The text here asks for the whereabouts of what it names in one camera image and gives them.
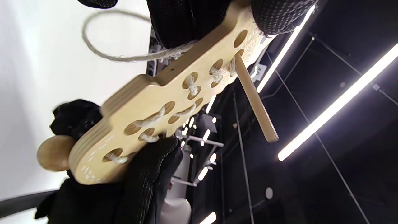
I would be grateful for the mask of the person's left hand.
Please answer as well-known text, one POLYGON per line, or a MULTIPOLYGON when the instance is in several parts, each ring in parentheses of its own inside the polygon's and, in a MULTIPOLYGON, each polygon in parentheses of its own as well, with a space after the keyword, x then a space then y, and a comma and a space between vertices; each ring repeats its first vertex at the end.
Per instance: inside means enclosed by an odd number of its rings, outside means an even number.
MULTIPOLYGON (((200 40, 220 25, 230 0, 148 0, 152 26, 165 48, 200 40)), ((314 0, 251 0, 250 10, 265 35, 293 31, 300 25, 314 0)))

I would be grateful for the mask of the person's right hand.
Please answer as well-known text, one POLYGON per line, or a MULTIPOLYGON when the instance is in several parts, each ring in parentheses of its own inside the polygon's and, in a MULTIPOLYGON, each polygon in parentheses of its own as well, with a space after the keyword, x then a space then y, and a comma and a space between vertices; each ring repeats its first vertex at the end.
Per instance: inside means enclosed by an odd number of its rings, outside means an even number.
POLYGON ((39 164, 51 171, 66 171, 59 190, 37 207, 35 219, 49 224, 161 224, 171 177, 183 159, 180 140, 172 136, 147 144, 127 166, 121 180, 83 185, 69 169, 76 141, 97 124, 100 107, 82 99, 63 103, 54 111, 52 138, 39 147, 39 164))

